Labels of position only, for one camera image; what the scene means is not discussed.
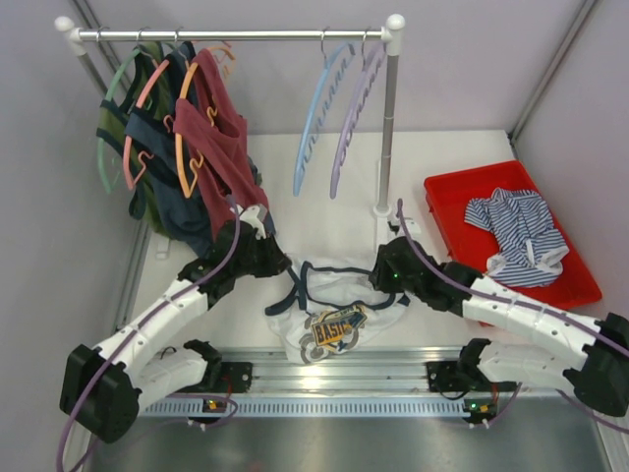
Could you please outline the white printed tank top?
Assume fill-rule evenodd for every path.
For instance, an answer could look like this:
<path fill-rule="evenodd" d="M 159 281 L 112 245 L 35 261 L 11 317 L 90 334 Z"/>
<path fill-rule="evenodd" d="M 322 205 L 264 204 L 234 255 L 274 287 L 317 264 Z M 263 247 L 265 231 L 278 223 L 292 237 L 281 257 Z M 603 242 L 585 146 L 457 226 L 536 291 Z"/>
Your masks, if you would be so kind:
<path fill-rule="evenodd" d="M 291 363 L 310 365 L 369 343 L 403 318 L 410 298 L 383 293 L 356 259 L 307 259 L 293 255 L 287 295 L 264 309 Z"/>

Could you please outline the light blue hanger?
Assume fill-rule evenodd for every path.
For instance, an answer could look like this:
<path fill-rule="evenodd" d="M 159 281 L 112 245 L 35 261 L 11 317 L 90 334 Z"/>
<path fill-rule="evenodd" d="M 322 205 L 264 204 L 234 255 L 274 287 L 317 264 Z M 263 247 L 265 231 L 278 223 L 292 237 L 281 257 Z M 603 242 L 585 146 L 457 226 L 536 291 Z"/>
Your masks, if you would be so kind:
<path fill-rule="evenodd" d="M 293 175 L 293 196 L 298 197 L 315 145 L 324 128 L 327 115 L 345 75 L 356 56 L 355 44 L 345 42 L 324 57 L 300 138 Z"/>

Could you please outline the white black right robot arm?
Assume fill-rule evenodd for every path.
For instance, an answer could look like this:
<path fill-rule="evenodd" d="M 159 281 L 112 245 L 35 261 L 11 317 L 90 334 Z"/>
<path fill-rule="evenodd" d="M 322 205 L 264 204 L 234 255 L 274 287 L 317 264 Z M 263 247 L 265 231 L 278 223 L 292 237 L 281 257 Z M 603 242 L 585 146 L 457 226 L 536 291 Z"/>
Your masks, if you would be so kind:
<path fill-rule="evenodd" d="M 628 321 L 562 312 L 457 262 L 439 264 L 422 245 L 398 237 L 376 252 L 373 288 L 405 293 L 431 309 L 504 329 L 527 340 L 514 348 L 487 339 L 466 345 L 458 376 L 469 389 L 536 384 L 572 393 L 610 417 L 628 412 Z"/>

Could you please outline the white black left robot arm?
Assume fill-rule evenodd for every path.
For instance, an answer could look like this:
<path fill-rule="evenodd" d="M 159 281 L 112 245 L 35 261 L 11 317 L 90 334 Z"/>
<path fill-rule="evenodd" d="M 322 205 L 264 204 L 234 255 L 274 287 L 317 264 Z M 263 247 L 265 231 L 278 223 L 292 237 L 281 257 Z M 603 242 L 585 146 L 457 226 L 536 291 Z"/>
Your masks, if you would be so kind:
<path fill-rule="evenodd" d="M 143 313 L 93 347 L 68 356 L 60 408 L 104 443 L 131 429 L 139 414 L 174 393 L 209 392 L 222 378 L 222 356 L 206 341 L 168 342 L 209 312 L 243 276 L 269 278 L 291 265 L 274 236 L 232 220 L 208 257 L 186 264 Z"/>

